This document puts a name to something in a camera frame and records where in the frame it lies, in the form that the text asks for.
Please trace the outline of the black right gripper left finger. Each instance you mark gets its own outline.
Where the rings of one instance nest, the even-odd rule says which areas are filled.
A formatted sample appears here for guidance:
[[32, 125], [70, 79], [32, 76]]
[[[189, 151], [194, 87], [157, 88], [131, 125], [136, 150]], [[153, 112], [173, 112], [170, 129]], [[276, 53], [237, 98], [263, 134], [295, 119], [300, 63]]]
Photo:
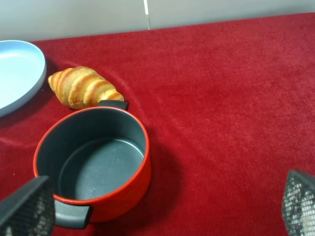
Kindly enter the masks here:
[[35, 177], [0, 203], [2, 236], [50, 236], [55, 224], [53, 186]]

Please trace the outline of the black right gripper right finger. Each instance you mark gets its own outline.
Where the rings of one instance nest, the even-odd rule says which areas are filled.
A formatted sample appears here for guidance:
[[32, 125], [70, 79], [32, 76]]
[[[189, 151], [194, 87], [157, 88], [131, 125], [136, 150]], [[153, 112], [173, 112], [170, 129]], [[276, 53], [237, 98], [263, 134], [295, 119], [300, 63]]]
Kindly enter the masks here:
[[315, 177], [297, 170], [287, 175], [282, 218], [290, 236], [315, 234]]

